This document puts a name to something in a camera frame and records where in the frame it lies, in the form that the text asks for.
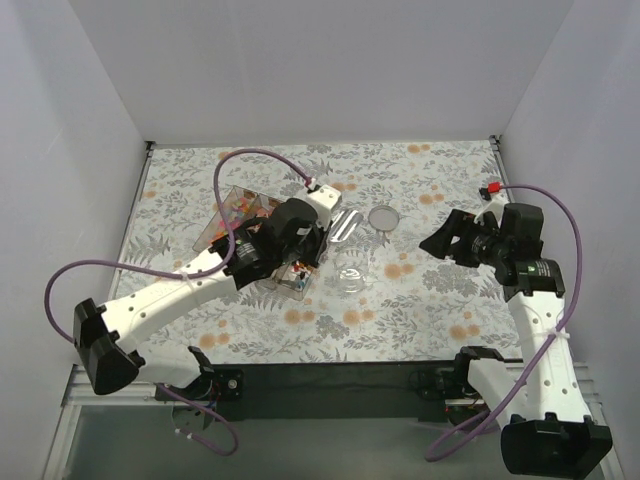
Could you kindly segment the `clear compartment candy box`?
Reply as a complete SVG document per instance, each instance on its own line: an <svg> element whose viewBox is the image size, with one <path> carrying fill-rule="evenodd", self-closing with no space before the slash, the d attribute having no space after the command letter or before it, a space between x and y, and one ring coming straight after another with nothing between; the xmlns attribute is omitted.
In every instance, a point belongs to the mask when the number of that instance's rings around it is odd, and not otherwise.
<svg viewBox="0 0 640 480"><path fill-rule="evenodd" d="M230 225L239 227L245 221L258 217L268 217L282 203L280 199L259 193L248 188L234 185L224 197L222 211L226 213ZM216 204L215 215L192 246L192 250L201 253L211 244L225 235L224 223ZM296 301L303 301L314 279L315 269L301 261L284 265L274 271L268 279L262 279L257 285L284 295Z"/></svg>

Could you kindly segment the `metal candy scoop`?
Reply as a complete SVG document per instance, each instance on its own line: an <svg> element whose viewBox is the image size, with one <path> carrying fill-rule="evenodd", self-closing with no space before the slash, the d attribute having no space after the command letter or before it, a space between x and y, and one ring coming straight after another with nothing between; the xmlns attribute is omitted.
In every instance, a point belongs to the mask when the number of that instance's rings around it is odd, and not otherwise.
<svg viewBox="0 0 640 480"><path fill-rule="evenodd" d="M329 229L328 242L341 244L346 242L351 234L363 221L363 214L356 209L344 209L333 218Z"/></svg>

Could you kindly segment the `clear glass jar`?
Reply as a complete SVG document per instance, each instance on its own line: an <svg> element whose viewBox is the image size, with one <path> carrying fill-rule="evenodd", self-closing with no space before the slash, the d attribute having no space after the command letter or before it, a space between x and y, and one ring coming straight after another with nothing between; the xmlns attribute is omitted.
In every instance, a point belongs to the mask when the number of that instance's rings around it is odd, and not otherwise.
<svg viewBox="0 0 640 480"><path fill-rule="evenodd" d="M356 293L366 288L369 257L357 247L341 248L335 254L334 273L338 288L345 293Z"/></svg>

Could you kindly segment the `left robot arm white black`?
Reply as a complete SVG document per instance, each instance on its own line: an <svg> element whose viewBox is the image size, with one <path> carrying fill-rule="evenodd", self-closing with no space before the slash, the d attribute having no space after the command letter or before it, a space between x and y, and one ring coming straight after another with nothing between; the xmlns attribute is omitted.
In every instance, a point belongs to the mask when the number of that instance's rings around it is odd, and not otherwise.
<svg viewBox="0 0 640 480"><path fill-rule="evenodd" d="M268 217L244 222L216 240L174 279L164 279L103 305L75 308L73 343L93 391L117 392L135 381L180 389L193 400L213 386L213 367L197 347L153 346L157 331L208 303L267 279L295 261L316 265L326 247L336 196L291 198Z"/></svg>

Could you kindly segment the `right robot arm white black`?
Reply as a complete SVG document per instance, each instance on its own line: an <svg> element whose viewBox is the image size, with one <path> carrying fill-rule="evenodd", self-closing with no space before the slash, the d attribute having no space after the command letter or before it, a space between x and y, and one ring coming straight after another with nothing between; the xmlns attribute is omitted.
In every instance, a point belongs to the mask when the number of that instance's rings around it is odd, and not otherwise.
<svg viewBox="0 0 640 480"><path fill-rule="evenodd" d="M565 286L558 263L542 255L540 208L490 202L478 215L454 209L419 247L459 266L494 270L518 334L524 368L512 378L488 347L456 355L454 389L479 395L500 428L500 450L515 475L584 479L610 452L580 390L565 329Z"/></svg>

